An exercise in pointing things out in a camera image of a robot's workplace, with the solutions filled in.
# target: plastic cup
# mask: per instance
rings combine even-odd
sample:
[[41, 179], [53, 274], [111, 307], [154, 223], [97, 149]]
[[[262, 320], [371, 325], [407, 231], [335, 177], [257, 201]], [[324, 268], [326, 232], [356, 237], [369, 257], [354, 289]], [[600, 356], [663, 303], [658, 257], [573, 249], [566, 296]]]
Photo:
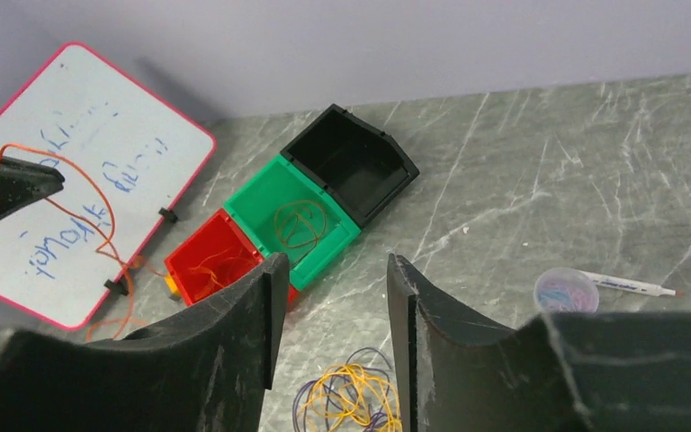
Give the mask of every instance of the plastic cup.
[[588, 276], [572, 268], [551, 268], [536, 279], [536, 306], [545, 312], [596, 312], [600, 293]]

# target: marker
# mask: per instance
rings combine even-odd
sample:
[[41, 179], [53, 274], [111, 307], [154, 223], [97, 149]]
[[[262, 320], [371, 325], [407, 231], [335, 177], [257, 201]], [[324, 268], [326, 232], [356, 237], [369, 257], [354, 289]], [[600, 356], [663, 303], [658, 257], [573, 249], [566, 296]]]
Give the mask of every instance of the marker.
[[604, 286], [606, 288], [614, 288], [616, 290], [628, 291], [630, 293], [652, 295], [654, 297], [658, 297], [660, 295], [673, 295], [676, 297], [681, 297], [685, 295], [681, 291], [670, 290], [660, 285], [656, 285], [655, 283], [633, 281], [630, 279], [623, 279], [621, 277], [608, 276], [607, 274], [597, 274], [584, 271], [581, 271], [581, 273], [587, 275], [595, 284]]

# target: whiteboard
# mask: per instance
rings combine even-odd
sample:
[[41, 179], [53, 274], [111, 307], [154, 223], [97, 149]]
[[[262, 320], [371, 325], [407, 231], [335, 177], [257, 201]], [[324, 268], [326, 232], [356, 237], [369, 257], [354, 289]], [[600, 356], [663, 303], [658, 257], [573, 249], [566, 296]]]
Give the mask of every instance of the whiteboard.
[[[102, 188], [116, 220], [113, 243], [130, 262], [215, 150], [214, 138], [82, 44], [69, 43], [0, 112], [7, 142], [72, 160]], [[52, 199], [110, 232], [93, 187], [58, 159], [5, 153], [56, 167], [65, 190]], [[63, 329], [84, 326], [120, 279], [96, 254], [102, 237], [45, 201], [0, 220], [0, 299]]]

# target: orange string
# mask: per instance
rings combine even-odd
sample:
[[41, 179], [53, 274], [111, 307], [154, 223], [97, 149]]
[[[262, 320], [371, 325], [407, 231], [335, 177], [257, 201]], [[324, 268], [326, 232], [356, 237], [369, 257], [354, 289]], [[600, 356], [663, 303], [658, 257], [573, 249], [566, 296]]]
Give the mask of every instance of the orange string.
[[[313, 224], [306, 220], [306, 215], [304, 213], [308, 214], [309, 219], [314, 219], [314, 212], [311, 210], [310, 206], [313, 206], [321, 212], [321, 232], [317, 232]], [[282, 221], [280, 221], [280, 216], [283, 214], [283, 211], [288, 207], [292, 207], [292, 210], [290, 210], [290, 212], [287, 213], [287, 216]], [[291, 220], [292, 227], [290, 228], [290, 233], [285, 237], [285, 227], [290, 224]], [[311, 232], [311, 238], [306, 241], [302, 241], [299, 244], [291, 245], [290, 240], [292, 239], [292, 236], [294, 236], [295, 233], [298, 232], [299, 224], [303, 224], [306, 226], [306, 228], [309, 229], [309, 231]], [[276, 233], [276, 237], [279, 239], [282, 246], [289, 250], [303, 248], [307, 245], [311, 245], [311, 247], [309, 247], [309, 249], [306, 252], [304, 252], [300, 257], [298, 257], [298, 259], [296, 259], [290, 264], [290, 267], [295, 267], [303, 258], [305, 258], [309, 253], [311, 253], [312, 250], [314, 250], [319, 245], [319, 241], [322, 240], [325, 234], [327, 233], [327, 212], [325, 211], [324, 207], [322, 207], [318, 202], [314, 202], [312, 200], [288, 202], [280, 206], [274, 213], [274, 231]]]
[[[107, 200], [107, 196], [104, 195], [104, 192], [102, 192], [102, 189], [96, 184], [96, 182], [91, 178], [91, 176], [83, 170], [83, 168], [76, 165], [71, 160], [67, 159], [66, 157], [62, 157], [62, 156], [56, 155], [54, 153], [49, 153], [48, 151], [43, 151], [43, 150], [38, 150], [36, 148], [30, 148], [27, 146], [23, 146], [21, 144], [15, 144], [15, 143], [10, 142], [8, 144], [5, 144], [3, 147], [1, 147], [1, 149], [0, 149], [0, 163], [1, 163], [1, 160], [4, 158], [4, 152], [8, 148], [15, 148], [15, 149], [18, 148], [20, 150], [27, 151], [29, 153], [34, 153], [37, 155], [43, 155], [43, 156], [47, 156], [49, 158], [55, 158], [55, 159], [61, 160], [62, 162], [65, 162], [66, 164], [70, 165], [71, 167], [73, 167], [78, 172], [78, 174], [83, 176], [86, 179], [86, 181], [88, 181], [88, 183], [95, 189], [95, 191], [99, 194], [99, 196], [102, 197], [102, 201], [104, 201], [104, 206], [107, 207], [107, 211], [110, 214], [111, 228], [110, 228], [110, 235], [107, 236], [106, 234], [104, 234], [104, 232], [99, 227], [96, 226], [96, 224], [92, 223], [89, 219], [71, 212], [70, 210], [62, 207], [61, 205], [59, 205], [57, 202], [50, 199], [49, 197], [44, 198], [47, 202], [49, 202], [51, 205], [53, 205], [57, 209], [63, 211], [64, 213], [70, 215], [73, 218], [79, 219], [79, 220], [85, 222], [86, 224], [90, 225], [91, 227], [94, 228], [94, 230], [96, 230], [96, 232], [99, 233], [99, 235], [102, 236], [102, 238], [104, 239], [104, 242], [101, 245], [99, 245], [99, 247], [97, 247], [94, 252], [115, 260], [115, 262], [121, 266], [121, 269], [123, 272], [123, 277], [125, 277], [126, 283], [129, 286], [129, 295], [128, 295], [129, 301], [128, 301], [128, 308], [126, 310], [126, 315], [121, 319], [106, 319], [103, 321], [96, 322], [95, 324], [90, 326], [88, 328], [88, 330], [86, 331], [86, 334], [85, 334], [86, 342], [91, 341], [92, 335], [94, 334], [94, 332], [98, 328], [100, 328], [102, 326], [109, 325], [109, 324], [120, 323], [118, 330], [115, 332], [114, 335], [112, 335], [113, 339], [115, 339], [116, 337], [121, 335], [121, 333], [126, 328], [126, 325], [129, 322], [133, 322], [135, 324], [144, 323], [143, 325], [147, 325], [147, 323], [145, 321], [142, 321], [141, 319], [132, 318], [133, 306], [134, 306], [134, 295], [133, 295], [134, 283], [133, 283], [133, 279], [130, 276], [129, 269], [139, 268], [141, 266], [145, 266], [148, 270], [150, 270], [155, 275], [158, 275], [161, 277], [165, 277], [166, 275], [159, 273], [157, 270], [155, 270], [155, 268], [152, 265], [150, 265], [149, 262], [147, 261], [147, 259], [143, 256], [135, 256], [133, 259], [131, 259], [130, 264], [126, 264], [122, 261], [121, 255], [118, 253], [118, 249], [112, 243], [112, 237], [115, 235], [115, 227], [116, 227], [115, 215], [112, 212], [112, 205], [110, 204], [110, 201]], [[110, 245], [110, 249], [112, 250], [112, 253], [109, 253], [109, 252], [102, 250], [107, 245]]]
[[[204, 287], [204, 289], [202, 289], [197, 294], [195, 294], [194, 298], [196, 300], [200, 300], [204, 297], [207, 297], [211, 293], [214, 293], [218, 290], [222, 290], [222, 289], [226, 288], [228, 285], [231, 285], [239, 277], [242, 277], [242, 275], [247, 273], [251, 268], [256, 266], [256, 263], [254, 261], [252, 261], [250, 258], [248, 258], [246, 256], [241, 256], [242, 249], [240, 249], [237, 252], [236, 256], [232, 256], [232, 255], [227, 256], [224, 259], [220, 260], [217, 264], [210, 265], [210, 267], [215, 268], [216, 271], [211, 270], [210, 267], [208, 265], [206, 265], [206, 263], [208, 261], [211, 261], [213, 258], [222, 257], [225, 254], [227, 254], [228, 252], [229, 252], [229, 249], [224, 249], [223, 251], [219, 252], [218, 254], [213, 254], [213, 255], [205, 257], [199, 265], [196, 265], [194, 267], [189, 268], [189, 270], [194, 274], [205, 274], [205, 275], [207, 274], [211, 280], [210, 284], [206, 285]], [[237, 278], [232, 278], [231, 271], [232, 270], [235, 270], [235, 271], [238, 270], [238, 268], [236, 266], [237, 261], [246, 262], [248, 264], [248, 267], [247, 267], [247, 269], [240, 269], [240, 270], [244, 270], [242, 272], [242, 274], [240, 276], [238, 276]], [[221, 282], [219, 280], [218, 275], [216, 274], [216, 272], [221, 268], [226, 269], [226, 274], [224, 274], [224, 278], [223, 278], [225, 282]]]

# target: gray marble surface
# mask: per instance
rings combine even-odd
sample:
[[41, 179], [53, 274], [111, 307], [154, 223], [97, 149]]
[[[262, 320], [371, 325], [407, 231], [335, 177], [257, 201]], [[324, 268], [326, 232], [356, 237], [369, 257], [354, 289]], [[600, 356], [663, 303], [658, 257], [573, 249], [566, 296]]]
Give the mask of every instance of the gray marble surface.
[[[390, 252], [513, 327], [536, 313], [534, 281], [555, 266], [686, 293], [601, 289], [601, 311], [691, 311], [691, 76], [350, 108], [393, 135], [421, 174], [287, 317], [261, 430], [292, 430], [297, 388], [357, 348], [390, 353]], [[209, 125], [220, 149], [176, 208], [183, 221], [145, 254], [161, 261], [318, 113]], [[135, 317], [183, 308], [161, 279], [142, 273], [137, 284]], [[111, 301], [99, 316], [125, 309]]]

